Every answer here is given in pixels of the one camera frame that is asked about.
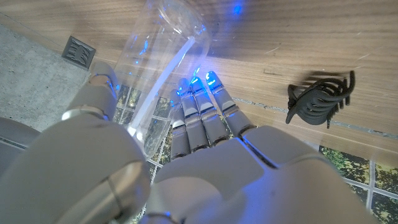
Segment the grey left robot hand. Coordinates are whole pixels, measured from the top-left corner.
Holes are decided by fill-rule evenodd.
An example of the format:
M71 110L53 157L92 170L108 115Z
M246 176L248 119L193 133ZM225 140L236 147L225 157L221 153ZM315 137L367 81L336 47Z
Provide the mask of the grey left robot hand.
M172 160L151 177L138 143L111 118L106 63L62 119L1 175L2 223L376 223L331 164L297 138L256 127L217 85L219 116L177 118Z

